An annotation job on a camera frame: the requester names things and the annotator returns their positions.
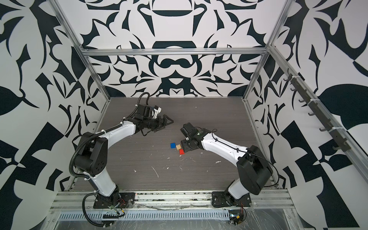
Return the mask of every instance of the black hook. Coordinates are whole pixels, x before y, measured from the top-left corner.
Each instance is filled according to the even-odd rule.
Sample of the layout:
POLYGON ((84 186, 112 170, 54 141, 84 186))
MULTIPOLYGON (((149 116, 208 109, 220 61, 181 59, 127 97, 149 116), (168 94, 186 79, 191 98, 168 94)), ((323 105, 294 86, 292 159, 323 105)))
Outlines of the black hook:
POLYGON ((341 147, 339 146, 339 147, 332 147, 333 148, 333 150, 340 150, 341 149, 341 147))
POLYGON ((291 74, 289 74, 289 76, 288 76, 286 79, 284 79, 284 81, 290 81, 292 77, 293 77, 293 76, 292 76, 291 74))

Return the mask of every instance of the black and white patterned wall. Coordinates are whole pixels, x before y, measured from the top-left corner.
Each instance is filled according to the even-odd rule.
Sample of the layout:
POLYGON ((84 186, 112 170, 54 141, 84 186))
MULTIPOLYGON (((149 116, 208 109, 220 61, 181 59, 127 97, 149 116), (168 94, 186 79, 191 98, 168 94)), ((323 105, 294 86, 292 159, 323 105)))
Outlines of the black and white patterned wall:
POLYGON ((45 0, 0 9, 1 229, 38 229, 105 98, 45 0))
POLYGON ((285 0, 62 0, 90 49, 265 46, 285 0))
POLYGON ((110 96, 243 96, 259 54, 95 56, 110 96))
MULTIPOLYGON (((63 0, 87 49, 265 47, 285 0, 63 0)), ((259 55, 94 57, 110 96, 243 96, 259 55)))
MULTIPOLYGON (((367 1, 297 0, 276 48, 357 143, 367 147, 367 1)), ((248 101, 306 229, 366 229, 368 184, 270 57, 248 101)))
POLYGON ((366 9, 366 0, 297 0, 275 45, 368 152, 366 9))
POLYGON ((368 226, 368 184, 269 57, 248 102, 266 155, 307 229, 368 226))

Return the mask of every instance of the metal beam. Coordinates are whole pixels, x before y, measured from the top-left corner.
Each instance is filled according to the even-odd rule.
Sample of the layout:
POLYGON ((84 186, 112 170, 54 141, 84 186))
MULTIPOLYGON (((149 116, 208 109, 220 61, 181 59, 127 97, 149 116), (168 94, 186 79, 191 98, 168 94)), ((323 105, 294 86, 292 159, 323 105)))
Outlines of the metal beam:
POLYGON ((276 21, 275 27, 273 28, 273 31, 271 33, 270 39, 267 42, 267 46, 269 45, 273 45, 273 43, 275 42, 275 40, 278 38, 279 34, 280 34, 280 30, 281 28, 284 26, 287 16, 289 14, 289 11, 293 5, 293 3, 295 2, 295 0, 286 0, 285 4, 283 6, 283 9, 280 13, 279 18, 276 21))
MULTIPOLYGON (((211 205, 212 191, 223 190, 186 190, 186 191, 120 191, 135 192, 134 206, 130 210, 150 209, 213 209, 211 205)), ((51 206, 52 211, 57 210, 81 210, 83 197, 90 191, 59 192, 51 206)), ((294 204, 286 189, 263 189, 258 195, 250 194, 252 202, 256 202, 254 208, 294 208, 294 204)), ((88 197, 85 201, 89 210, 93 209, 95 197, 88 197)))
POLYGON ((265 65, 266 61, 267 61, 267 58, 269 56, 269 53, 266 53, 266 54, 263 54, 260 61, 258 62, 258 65, 251 77, 251 81, 249 82, 245 92, 244 92, 244 96, 243 98, 244 99, 247 99, 247 97, 249 96, 250 92, 252 91, 258 77, 259 77, 259 74, 261 73, 261 70, 263 68, 263 66, 265 65))
POLYGON ((265 54, 264 47, 180 49, 82 49, 84 56, 178 55, 178 54, 265 54))
POLYGON ((96 85, 98 89, 101 91, 102 95, 106 98, 106 100, 110 99, 109 93, 106 91, 106 88, 104 87, 100 77, 96 73, 95 69, 93 68, 92 64, 89 62, 88 58, 85 57, 82 53, 82 50, 80 48, 81 44, 79 43, 78 38, 76 37, 68 19, 66 18, 61 6, 57 2, 57 0, 47 0, 52 8, 52 10, 55 13, 55 16, 57 20, 59 21, 60 25, 64 28, 65 33, 67 34, 68 38, 70 39, 72 45, 74 46, 74 49, 78 53, 78 56, 82 60, 83 64, 88 69, 89 73, 91 74, 91 77, 96 82, 96 85))

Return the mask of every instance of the white debris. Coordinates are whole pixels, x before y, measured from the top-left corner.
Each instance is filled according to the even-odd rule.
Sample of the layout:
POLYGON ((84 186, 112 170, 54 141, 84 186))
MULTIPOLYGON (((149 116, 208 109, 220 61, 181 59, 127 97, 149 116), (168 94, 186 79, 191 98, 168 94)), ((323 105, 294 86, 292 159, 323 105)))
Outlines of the white debris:
MULTIPOLYGON (((152 166, 151 166, 152 167, 152 166)), ((153 167, 152 167, 153 168, 153 167)), ((153 169, 153 170, 155 170, 155 169, 153 169)), ((157 175, 157 178, 159 178, 159 175, 157 174, 157 172, 156 172, 156 170, 155 170, 155 173, 156 173, 156 175, 157 175)))

